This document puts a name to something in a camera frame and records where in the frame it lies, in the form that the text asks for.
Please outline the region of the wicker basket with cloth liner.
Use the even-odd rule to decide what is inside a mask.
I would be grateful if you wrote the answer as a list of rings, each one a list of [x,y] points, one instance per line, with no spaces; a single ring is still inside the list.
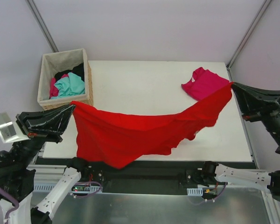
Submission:
[[[37,102],[49,110],[71,101],[93,105],[91,68],[85,49],[44,54]]]

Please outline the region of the magenta t shirt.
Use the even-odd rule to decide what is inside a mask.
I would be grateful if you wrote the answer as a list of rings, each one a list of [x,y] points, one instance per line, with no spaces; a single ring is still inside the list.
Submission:
[[[181,88],[190,97],[200,101],[223,88],[229,82],[218,74],[200,67],[193,71],[192,77],[187,83],[181,84]]]

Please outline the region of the red t shirt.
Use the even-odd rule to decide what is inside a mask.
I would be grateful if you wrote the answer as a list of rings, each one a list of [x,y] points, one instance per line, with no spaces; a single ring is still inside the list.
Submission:
[[[77,157],[121,169],[143,155],[170,155],[184,140],[213,127],[232,97],[231,83],[169,115],[131,115],[98,110],[72,101],[77,127]]]

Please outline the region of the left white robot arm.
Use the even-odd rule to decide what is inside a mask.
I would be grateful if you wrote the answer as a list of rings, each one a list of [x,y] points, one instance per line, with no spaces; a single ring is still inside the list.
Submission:
[[[6,224],[50,224],[72,187],[89,180],[88,162],[77,157],[66,166],[62,178],[36,207],[30,202],[36,170],[28,166],[46,142],[62,142],[75,105],[63,105],[42,112],[22,112],[13,122],[0,113],[0,138],[11,143],[0,151],[0,206]]]

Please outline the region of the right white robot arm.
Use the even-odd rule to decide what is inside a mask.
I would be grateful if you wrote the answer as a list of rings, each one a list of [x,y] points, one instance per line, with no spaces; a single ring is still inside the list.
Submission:
[[[278,145],[275,152],[280,154],[280,91],[263,90],[240,83],[233,83],[231,88],[242,118],[249,122],[262,122]],[[220,182],[239,184],[270,193],[273,199],[280,202],[280,170],[247,171],[206,161],[202,169],[191,176],[191,180],[203,186]]]

